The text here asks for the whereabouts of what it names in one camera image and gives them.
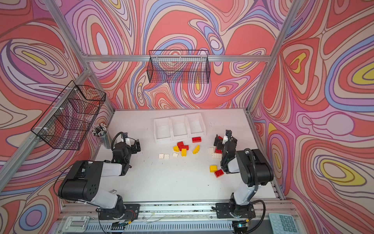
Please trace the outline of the yellow lego brick front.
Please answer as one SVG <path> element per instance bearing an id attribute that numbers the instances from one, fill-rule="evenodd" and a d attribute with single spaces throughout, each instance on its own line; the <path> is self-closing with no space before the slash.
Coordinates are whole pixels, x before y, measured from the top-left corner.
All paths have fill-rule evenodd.
<path id="1" fill-rule="evenodd" d="M 209 166 L 209 172 L 210 173 L 215 173 L 216 171 L 218 171 L 217 165 L 210 165 Z"/>

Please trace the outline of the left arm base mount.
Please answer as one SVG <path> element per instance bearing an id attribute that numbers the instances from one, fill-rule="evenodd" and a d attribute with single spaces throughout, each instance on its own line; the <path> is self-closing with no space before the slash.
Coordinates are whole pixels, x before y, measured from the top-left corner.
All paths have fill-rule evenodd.
<path id="1" fill-rule="evenodd" d="M 140 204 L 130 203 L 123 204 L 123 208 L 103 209 L 99 211 L 99 220 L 123 220 L 123 221 L 134 221 L 138 219 L 140 210 Z"/>

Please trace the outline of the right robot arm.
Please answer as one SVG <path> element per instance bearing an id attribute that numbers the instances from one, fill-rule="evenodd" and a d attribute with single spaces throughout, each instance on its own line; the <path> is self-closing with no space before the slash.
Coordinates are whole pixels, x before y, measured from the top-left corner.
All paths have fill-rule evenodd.
<path id="1" fill-rule="evenodd" d="M 216 171 L 217 177 L 224 174 L 240 174 L 242 184 L 231 194 L 229 202 L 216 203 L 213 210 L 219 219 L 256 217 L 253 197 L 260 188 L 266 186 L 274 178 L 273 170 L 259 149 L 236 150 L 237 140 L 231 132 L 225 137 L 217 135 L 214 140 L 215 149 L 221 154 L 221 169 Z"/>

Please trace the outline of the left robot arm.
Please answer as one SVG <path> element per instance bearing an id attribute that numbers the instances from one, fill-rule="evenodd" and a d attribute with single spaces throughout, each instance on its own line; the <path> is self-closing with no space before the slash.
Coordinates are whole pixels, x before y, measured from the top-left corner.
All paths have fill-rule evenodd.
<path id="1" fill-rule="evenodd" d="M 134 211 L 126 209 L 122 196 L 100 188 L 100 181 L 104 177 L 125 176 L 131 168 L 131 156 L 141 151 L 140 141 L 123 138 L 119 143 L 112 142 L 111 150 L 111 161 L 75 162 L 59 186 L 57 195 L 61 199 L 97 207 L 98 217 L 104 220 L 132 220 L 135 217 Z"/>

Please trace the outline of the yellow tall lego brick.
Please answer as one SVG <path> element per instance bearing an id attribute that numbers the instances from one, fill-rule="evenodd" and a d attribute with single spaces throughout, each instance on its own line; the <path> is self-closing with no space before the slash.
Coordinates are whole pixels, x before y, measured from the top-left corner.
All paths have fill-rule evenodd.
<path id="1" fill-rule="evenodd" d="M 181 156 L 186 157 L 187 156 L 187 149 L 183 148 L 181 151 Z"/>

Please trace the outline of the yellow curved lego piece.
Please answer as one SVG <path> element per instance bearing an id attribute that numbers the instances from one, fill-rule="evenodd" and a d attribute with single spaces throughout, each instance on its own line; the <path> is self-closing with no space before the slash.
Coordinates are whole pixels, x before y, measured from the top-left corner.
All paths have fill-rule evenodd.
<path id="1" fill-rule="evenodd" d="M 199 151 L 200 151 L 200 145 L 197 145 L 197 146 L 194 148 L 194 150 L 193 150 L 193 154 L 195 155 L 195 154 L 199 153 Z"/>

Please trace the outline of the white long lego plate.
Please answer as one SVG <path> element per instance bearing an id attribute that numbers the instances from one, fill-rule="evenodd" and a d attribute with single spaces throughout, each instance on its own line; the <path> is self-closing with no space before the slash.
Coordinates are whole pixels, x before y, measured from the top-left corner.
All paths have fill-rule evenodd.
<path id="1" fill-rule="evenodd" d="M 213 158 L 221 159 L 221 158 L 222 158 L 222 154 L 213 153 L 213 154 L 212 154 L 212 157 L 213 157 Z"/>

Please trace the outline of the red long lego brick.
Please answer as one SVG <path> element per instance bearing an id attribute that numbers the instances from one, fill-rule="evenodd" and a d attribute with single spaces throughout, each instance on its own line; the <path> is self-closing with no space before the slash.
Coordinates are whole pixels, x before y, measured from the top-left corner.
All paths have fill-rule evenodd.
<path id="1" fill-rule="evenodd" d="M 182 151 L 183 149 L 185 149 L 186 151 L 189 150 L 189 146 L 188 145 L 180 145 L 179 146 L 179 150 Z"/>

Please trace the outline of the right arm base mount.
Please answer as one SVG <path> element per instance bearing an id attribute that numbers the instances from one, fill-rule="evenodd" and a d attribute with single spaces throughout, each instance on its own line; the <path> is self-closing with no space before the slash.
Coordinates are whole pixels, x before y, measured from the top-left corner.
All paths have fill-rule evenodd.
<path id="1" fill-rule="evenodd" d="M 256 217 L 253 205 L 239 206 L 232 203 L 216 203 L 212 206 L 219 219 L 253 219 Z"/>

